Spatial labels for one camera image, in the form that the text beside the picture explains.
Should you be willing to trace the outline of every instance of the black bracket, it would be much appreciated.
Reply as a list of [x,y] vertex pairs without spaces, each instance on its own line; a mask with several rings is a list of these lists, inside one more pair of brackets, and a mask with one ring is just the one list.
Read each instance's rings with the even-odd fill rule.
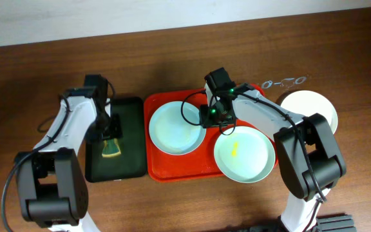
[[109,126],[102,132],[102,139],[119,139],[122,137],[122,128],[120,115],[118,113],[112,113],[111,111],[111,121]]
[[88,143],[102,140],[102,132],[109,126],[110,118],[105,110],[107,101],[108,81],[99,74],[86,75],[84,87],[72,88],[65,96],[84,96],[92,98],[97,111],[95,122],[88,128],[85,140]]
[[357,232],[352,215],[317,218],[317,224],[310,232]]
[[[18,161],[28,152],[20,152]],[[57,182],[41,184],[48,175]],[[25,161],[17,172],[21,214],[42,228],[54,224],[77,226],[88,209],[88,189],[74,150],[39,153]]]
[[[316,150],[308,156],[317,183],[321,189],[333,188],[346,174],[346,164],[326,118],[318,113],[304,117],[297,127],[308,145],[316,145]],[[297,198],[312,199],[317,187],[313,184],[294,130],[282,128],[274,134],[274,142],[285,185]]]
[[237,118],[233,110],[233,100],[237,98],[237,95],[233,92],[244,93],[253,90],[254,87],[247,83],[237,86],[231,81],[224,68],[212,71],[204,79],[215,99],[213,99],[211,108],[208,105],[201,105],[200,124],[203,128],[226,127],[234,124]]

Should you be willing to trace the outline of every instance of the red tray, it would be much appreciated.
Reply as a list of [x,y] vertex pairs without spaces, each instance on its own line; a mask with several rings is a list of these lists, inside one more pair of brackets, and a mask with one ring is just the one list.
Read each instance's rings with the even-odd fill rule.
[[[264,95],[263,90],[259,86],[253,86]],[[201,143],[197,149],[186,155],[169,155],[160,151],[153,144],[148,133],[151,116],[153,116],[154,112],[160,106],[172,101],[183,101],[191,93],[201,90],[203,90],[203,88],[198,90],[156,93],[146,99],[144,103],[144,122],[146,131],[147,166],[148,173],[154,180],[159,182],[172,182],[224,175],[218,169],[216,161],[214,160],[214,145],[217,138],[220,136],[218,128],[208,128],[203,143]],[[196,94],[187,101],[199,108],[200,105],[207,104],[207,97],[204,94]],[[240,120],[237,120],[236,125],[255,128],[249,123]]]

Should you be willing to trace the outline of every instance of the white wall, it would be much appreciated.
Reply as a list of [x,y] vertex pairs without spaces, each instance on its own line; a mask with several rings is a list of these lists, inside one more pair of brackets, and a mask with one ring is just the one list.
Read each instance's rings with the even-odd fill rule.
[[0,46],[371,6],[371,0],[0,0]]

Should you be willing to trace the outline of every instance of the light blue plate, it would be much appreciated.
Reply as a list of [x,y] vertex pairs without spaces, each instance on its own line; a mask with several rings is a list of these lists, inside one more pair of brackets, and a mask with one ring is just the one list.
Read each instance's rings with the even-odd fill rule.
[[[205,137],[205,129],[188,124],[181,116],[180,101],[162,105],[151,117],[149,136],[154,145],[170,155],[185,155],[197,149]],[[184,117],[190,122],[198,123],[198,109],[185,103]]]
[[270,174],[276,161],[274,147],[262,132],[247,126],[230,128],[214,145],[214,159],[227,177],[241,183],[254,183]]

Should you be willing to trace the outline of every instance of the yellow stain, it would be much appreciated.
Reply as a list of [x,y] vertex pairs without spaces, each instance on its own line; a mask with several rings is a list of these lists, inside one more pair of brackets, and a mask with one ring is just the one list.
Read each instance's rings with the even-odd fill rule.
[[238,142],[235,142],[234,143],[234,148],[233,148],[233,150],[231,151],[231,156],[232,157],[236,157],[237,156],[237,148],[238,148]]

